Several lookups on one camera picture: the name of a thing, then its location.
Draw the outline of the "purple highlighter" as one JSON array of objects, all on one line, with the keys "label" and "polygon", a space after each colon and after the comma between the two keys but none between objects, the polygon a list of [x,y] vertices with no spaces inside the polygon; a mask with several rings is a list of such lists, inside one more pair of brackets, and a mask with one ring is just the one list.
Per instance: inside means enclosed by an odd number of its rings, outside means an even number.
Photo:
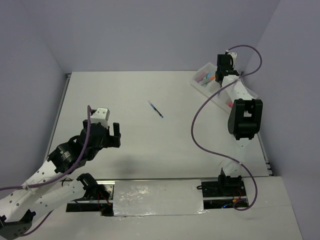
[{"label": "purple highlighter", "polygon": [[207,73],[206,73],[206,72],[203,72],[201,75],[199,75],[199,76],[195,79],[195,81],[196,81],[197,83],[199,83],[204,77],[206,77],[206,75],[207,75]]}]

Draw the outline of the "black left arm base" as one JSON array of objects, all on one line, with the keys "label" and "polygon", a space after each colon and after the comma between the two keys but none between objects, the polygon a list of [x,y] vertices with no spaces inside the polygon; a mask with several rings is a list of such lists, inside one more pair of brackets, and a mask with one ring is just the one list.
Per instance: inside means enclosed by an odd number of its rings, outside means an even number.
[{"label": "black left arm base", "polygon": [[84,193],[67,204],[67,213],[97,212],[104,217],[114,216],[114,183],[98,183],[89,173],[81,174],[76,180],[82,183]]}]

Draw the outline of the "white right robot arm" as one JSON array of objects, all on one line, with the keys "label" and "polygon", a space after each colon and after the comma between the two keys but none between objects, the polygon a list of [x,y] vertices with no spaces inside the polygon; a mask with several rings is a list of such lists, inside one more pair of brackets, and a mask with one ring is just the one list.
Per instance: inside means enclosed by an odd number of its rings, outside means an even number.
[{"label": "white right robot arm", "polygon": [[263,102],[254,98],[240,80],[240,74],[235,70],[236,59],[237,53],[229,50],[219,54],[215,72],[215,81],[225,88],[232,103],[227,129],[235,141],[231,157],[237,162],[231,160],[223,168],[231,177],[241,175],[248,146],[260,130],[263,110]]}]

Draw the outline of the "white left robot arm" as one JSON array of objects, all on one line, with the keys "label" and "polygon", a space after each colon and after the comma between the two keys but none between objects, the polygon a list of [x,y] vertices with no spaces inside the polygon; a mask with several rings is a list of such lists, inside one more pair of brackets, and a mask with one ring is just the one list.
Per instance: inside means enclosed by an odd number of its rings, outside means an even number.
[{"label": "white left robot arm", "polygon": [[111,135],[107,120],[84,120],[79,135],[58,145],[23,185],[14,186],[13,192],[0,201],[1,237],[15,240],[30,235],[35,231],[33,222],[47,218],[53,210],[70,201],[108,201],[110,192],[90,173],[82,173],[56,190],[52,187],[93,160],[102,149],[119,148],[119,123],[113,123],[113,131]]}]

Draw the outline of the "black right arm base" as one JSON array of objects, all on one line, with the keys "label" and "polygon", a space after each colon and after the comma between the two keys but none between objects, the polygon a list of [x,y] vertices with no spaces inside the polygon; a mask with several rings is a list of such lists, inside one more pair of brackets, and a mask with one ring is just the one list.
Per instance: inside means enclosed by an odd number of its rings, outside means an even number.
[{"label": "black right arm base", "polygon": [[202,181],[196,189],[202,192],[205,210],[231,209],[234,205],[237,208],[249,206],[243,178],[240,175],[226,175],[223,169],[217,180]]}]

